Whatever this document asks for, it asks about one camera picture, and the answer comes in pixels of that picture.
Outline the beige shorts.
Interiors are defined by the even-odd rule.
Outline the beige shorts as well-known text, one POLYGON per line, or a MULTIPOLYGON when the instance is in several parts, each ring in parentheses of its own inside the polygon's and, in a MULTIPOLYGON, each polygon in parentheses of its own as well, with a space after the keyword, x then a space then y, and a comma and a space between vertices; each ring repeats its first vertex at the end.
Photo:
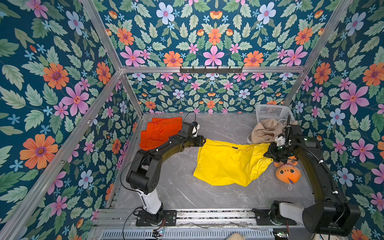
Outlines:
POLYGON ((248 135, 247 141, 249 144, 262 144, 276 142, 278 139, 286 139, 286 126, 287 121, 285 120, 261 120, 248 135))

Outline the orange shorts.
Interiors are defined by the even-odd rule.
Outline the orange shorts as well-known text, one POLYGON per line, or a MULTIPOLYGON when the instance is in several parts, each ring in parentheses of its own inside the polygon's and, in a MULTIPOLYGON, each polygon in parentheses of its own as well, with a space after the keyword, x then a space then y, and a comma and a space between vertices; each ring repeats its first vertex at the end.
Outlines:
POLYGON ((152 121, 147 124, 147 129, 141 131, 140 148, 148 151, 165 144, 171 136, 179 133, 182 125, 182 117, 153 118, 152 121))

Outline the yellow shorts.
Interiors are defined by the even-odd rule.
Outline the yellow shorts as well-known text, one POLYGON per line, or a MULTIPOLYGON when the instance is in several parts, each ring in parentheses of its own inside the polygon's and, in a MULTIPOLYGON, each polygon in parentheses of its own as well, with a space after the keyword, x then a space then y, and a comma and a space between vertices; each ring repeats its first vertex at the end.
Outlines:
POLYGON ((247 187, 273 162, 264 156, 269 143, 237 145, 207 139, 199 148, 194 177, 212 186, 247 187))

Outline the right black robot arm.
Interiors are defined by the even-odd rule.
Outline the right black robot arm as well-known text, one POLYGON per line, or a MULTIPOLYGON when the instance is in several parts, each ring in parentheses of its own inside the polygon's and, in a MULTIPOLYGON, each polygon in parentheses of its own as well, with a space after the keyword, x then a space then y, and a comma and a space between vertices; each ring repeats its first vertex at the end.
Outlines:
POLYGON ((272 221, 292 220, 304 225, 312 234, 348 236, 361 215, 358 206, 349 203, 339 189, 328 168, 320 142, 315 137, 304 136, 301 128, 287 119, 283 134, 272 142, 265 153, 277 167, 276 177, 289 185, 301 177, 296 168, 301 163, 312 187, 315 203, 300 207, 293 203, 274 201, 271 206, 272 221))

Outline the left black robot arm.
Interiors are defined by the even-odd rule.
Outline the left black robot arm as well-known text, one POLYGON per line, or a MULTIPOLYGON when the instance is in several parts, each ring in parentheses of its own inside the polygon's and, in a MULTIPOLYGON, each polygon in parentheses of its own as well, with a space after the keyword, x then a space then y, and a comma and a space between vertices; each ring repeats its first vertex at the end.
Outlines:
POLYGON ((202 147, 206 139, 198 135, 199 129, 200 125, 196 121, 183 123, 182 129, 169 137, 164 144, 152 150, 137 151, 134 160, 130 162, 126 182, 143 202, 141 219, 147 220, 151 225, 160 224, 164 218, 164 205, 157 193, 162 164, 186 148, 202 147))

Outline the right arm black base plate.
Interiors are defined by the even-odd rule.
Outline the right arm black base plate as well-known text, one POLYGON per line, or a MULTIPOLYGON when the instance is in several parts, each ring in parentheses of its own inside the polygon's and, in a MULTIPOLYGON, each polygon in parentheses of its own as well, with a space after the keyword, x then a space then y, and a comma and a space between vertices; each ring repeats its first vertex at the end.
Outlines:
POLYGON ((258 226, 297 226, 297 222, 282 217, 277 211, 252 209, 258 226))

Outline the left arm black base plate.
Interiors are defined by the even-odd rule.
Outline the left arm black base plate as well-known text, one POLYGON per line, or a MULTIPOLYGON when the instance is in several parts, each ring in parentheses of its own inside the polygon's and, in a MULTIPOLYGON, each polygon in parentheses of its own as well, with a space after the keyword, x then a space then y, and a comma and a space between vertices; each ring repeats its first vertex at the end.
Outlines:
POLYGON ((137 216, 136 227, 174 227, 177 221, 177 213, 176 210, 160 210, 153 215, 141 210, 137 216))

